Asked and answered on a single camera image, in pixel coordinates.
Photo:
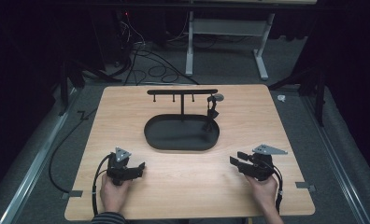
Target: gray carpet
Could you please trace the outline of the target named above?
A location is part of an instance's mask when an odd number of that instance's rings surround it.
[[[263,59],[269,75],[269,80],[261,81],[258,77],[256,64],[250,54],[253,46],[258,46],[258,41],[249,38],[236,41],[233,37],[223,37],[211,48],[208,41],[196,42],[200,48],[195,49],[193,79],[200,84],[256,84],[270,85],[283,79],[291,73],[297,56],[305,41],[295,40],[286,42],[283,39],[269,40],[263,54]],[[167,45],[165,48],[148,44],[145,50],[158,53],[179,71],[185,70],[186,48],[181,43]],[[144,56],[151,54],[139,51]],[[136,57],[135,70],[148,73],[152,66],[159,65],[146,57]],[[108,72],[114,71],[113,66],[108,66]],[[162,68],[151,70],[153,75],[159,74]],[[129,82],[137,82],[144,75],[135,72],[129,76]],[[150,77],[144,81],[161,82],[161,77]],[[177,83],[191,83],[187,78],[180,77]],[[68,119],[60,130],[52,148],[60,142],[79,123],[78,111],[85,114],[98,107],[98,103],[106,84],[102,81],[87,79],[86,87],[80,92],[72,109],[68,112]],[[272,98],[277,106],[277,111],[284,125],[286,133],[295,151],[296,159],[300,165],[305,180],[316,188],[311,192],[311,197],[316,206],[316,213],[306,217],[284,217],[286,223],[358,223],[353,215],[348,200],[343,193],[334,174],[334,169],[329,163],[329,158],[321,141],[319,129],[313,123],[313,117],[307,112],[305,98],[298,96],[296,86],[286,89],[271,91]],[[287,100],[282,103],[277,100],[278,94],[285,94]],[[362,158],[354,140],[351,138],[346,123],[336,110],[334,101],[327,91],[324,105],[324,131],[330,137],[334,149],[343,160],[343,166],[349,171],[349,178],[354,188],[360,193],[361,201],[370,216],[370,170]],[[49,135],[52,123],[56,120],[57,105],[45,118],[27,146],[10,168],[10,172],[0,187],[0,218],[4,214],[17,187],[21,183],[36,153],[43,145],[41,139]],[[86,146],[90,129],[93,125],[93,116],[83,121],[63,142],[55,155],[52,165],[53,178],[64,189],[71,189],[77,174],[80,159]],[[67,204],[62,199],[63,194],[49,181],[48,165],[45,165],[35,187],[27,198],[22,211],[17,216],[17,223],[69,223],[64,218]],[[261,217],[253,219],[254,223],[264,223]]]

